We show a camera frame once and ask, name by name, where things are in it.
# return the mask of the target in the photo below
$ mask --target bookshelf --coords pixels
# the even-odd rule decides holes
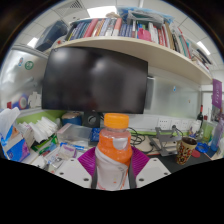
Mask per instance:
[[[199,85],[211,85],[212,77],[189,58],[159,44],[120,36],[87,37],[66,41],[55,46],[95,47],[128,54],[148,62],[149,66],[163,69],[187,78]]]

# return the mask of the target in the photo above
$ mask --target black screen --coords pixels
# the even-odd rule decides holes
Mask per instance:
[[[42,108],[142,114],[148,62],[115,51],[63,47],[51,51]]]

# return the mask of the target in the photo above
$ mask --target green object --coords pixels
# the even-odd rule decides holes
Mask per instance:
[[[26,64],[25,64],[25,68],[27,70],[31,70],[34,66],[34,63],[32,61],[27,61]]]
[[[56,135],[53,135],[52,138],[49,139],[49,140],[51,140],[51,141],[50,141],[50,144],[49,144],[47,147],[45,147],[45,148],[43,148],[42,150],[40,150],[40,151],[39,151],[39,155],[41,155],[41,154],[43,154],[44,152],[46,152],[46,151],[52,146],[52,144],[56,145],[56,144],[58,143],[58,139],[57,139],[57,136],[56,136]]]
[[[27,124],[29,124],[30,122],[36,124],[37,121],[41,120],[42,117],[46,117],[49,120],[55,122],[56,118],[61,118],[62,115],[64,115],[65,113],[66,113],[66,111],[63,111],[63,110],[48,110],[48,111],[44,111],[44,112],[40,112],[40,113],[36,113],[36,114],[18,118],[18,119],[16,119],[16,121],[18,124],[23,123],[23,122],[26,122]]]
[[[48,147],[51,143],[51,140],[52,138],[49,138],[48,140],[42,142],[40,145],[35,145],[35,146],[32,146],[31,148],[35,151],[35,152],[38,152],[39,150],[43,150],[45,149],[46,147]]]

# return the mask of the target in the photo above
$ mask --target cup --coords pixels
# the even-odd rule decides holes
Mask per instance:
[[[177,156],[176,162],[180,165],[184,165],[191,157],[197,142],[190,137],[182,137],[182,140],[177,142]]]

